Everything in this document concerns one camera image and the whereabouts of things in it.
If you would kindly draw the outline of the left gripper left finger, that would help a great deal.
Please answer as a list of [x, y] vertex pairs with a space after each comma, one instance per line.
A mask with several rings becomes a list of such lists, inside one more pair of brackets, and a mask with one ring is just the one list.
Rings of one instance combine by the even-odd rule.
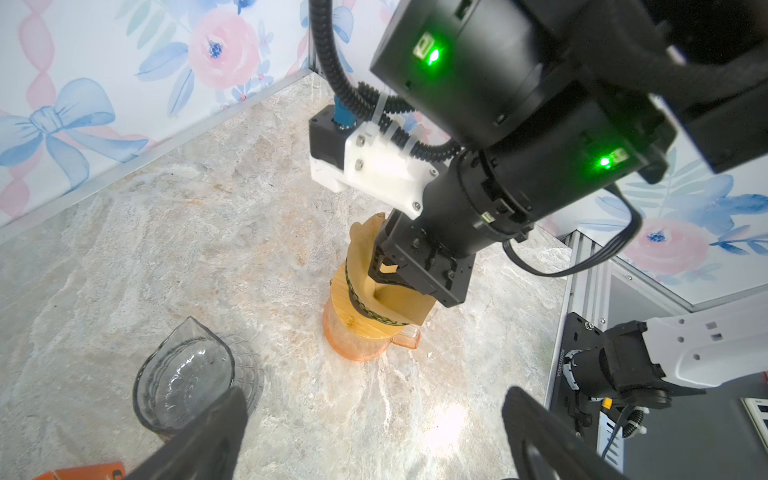
[[244, 393], [231, 387], [128, 477], [231, 479], [247, 422]]

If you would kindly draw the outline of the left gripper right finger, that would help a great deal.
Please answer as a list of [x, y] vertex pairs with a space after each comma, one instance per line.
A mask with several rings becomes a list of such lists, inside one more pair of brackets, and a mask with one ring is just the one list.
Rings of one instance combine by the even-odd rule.
[[519, 479], [624, 478], [523, 389], [507, 391], [501, 414]]

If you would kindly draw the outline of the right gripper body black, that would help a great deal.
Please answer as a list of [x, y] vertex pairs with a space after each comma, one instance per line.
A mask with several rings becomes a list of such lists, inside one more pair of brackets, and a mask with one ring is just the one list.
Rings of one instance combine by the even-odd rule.
[[368, 275], [375, 282], [431, 296], [446, 308], [465, 302], [476, 256], [460, 256], [421, 224], [393, 210], [375, 236]]

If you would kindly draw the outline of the green glass dripper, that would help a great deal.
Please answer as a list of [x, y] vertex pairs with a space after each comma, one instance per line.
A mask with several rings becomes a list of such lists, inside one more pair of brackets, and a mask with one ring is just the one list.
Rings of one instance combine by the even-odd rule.
[[354, 287], [352, 285], [352, 282], [349, 277], [349, 271], [347, 266], [344, 266], [344, 272], [345, 272], [345, 279], [346, 284], [349, 292], [349, 298], [352, 306], [365, 318], [369, 318], [372, 320], [375, 320], [383, 325], [393, 326], [393, 327], [404, 327], [406, 326], [406, 323], [404, 322], [397, 322], [390, 318], [387, 318], [383, 315], [380, 315], [373, 310], [370, 310], [368, 307], [366, 307], [362, 301], [360, 300], [360, 297], [357, 295], [357, 293], [354, 290]]

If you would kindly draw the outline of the grey glass carafe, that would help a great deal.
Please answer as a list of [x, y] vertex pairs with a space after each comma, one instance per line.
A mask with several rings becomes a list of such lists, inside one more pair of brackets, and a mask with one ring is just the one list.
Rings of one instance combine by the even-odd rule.
[[252, 413], [264, 389], [258, 355], [244, 337], [217, 334], [189, 316], [139, 369], [133, 410], [167, 441], [231, 387], [241, 389]]

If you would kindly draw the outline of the orange glass carafe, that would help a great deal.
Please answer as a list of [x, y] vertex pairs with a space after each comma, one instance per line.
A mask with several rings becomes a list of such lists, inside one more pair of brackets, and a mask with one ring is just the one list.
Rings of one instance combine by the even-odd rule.
[[415, 350], [421, 340], [421, 331], [412, 325], [391, 338], [369, 339], [354, 333], [336, 314], [329, 299], [323, 312], [323, 332], [331, 348], [347, 360], [367, 362], [380, 357], [391, 346]]

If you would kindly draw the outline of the coffee filter pack orange clip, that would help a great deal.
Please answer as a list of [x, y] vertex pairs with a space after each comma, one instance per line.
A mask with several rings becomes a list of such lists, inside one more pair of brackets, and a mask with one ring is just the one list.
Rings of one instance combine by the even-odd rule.
[[121, 480], [126, 477], [122, 462], [63, 468], [48, 471], [34, 480]]

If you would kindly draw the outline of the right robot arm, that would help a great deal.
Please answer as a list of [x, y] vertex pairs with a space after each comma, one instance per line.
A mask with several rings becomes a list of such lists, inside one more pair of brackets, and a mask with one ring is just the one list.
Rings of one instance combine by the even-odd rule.
[[515, 246], [595, 196], [616, 257], [694, 301], [767, 280], [763, 1], [404, 1], [372, 72], [448, 136], [424, 227], [454, 256]]

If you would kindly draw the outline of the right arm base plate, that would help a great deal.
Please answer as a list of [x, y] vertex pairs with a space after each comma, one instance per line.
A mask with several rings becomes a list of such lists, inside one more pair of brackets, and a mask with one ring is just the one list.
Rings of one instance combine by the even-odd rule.
[[569, 431], [595, 449], [602, 398], [595, 394], [600, 373], [597, 352], [602, 332], [575, 312], [563, 320], [560, 340], [555, 348], [554, 375], [547, 393], [548, 410]]

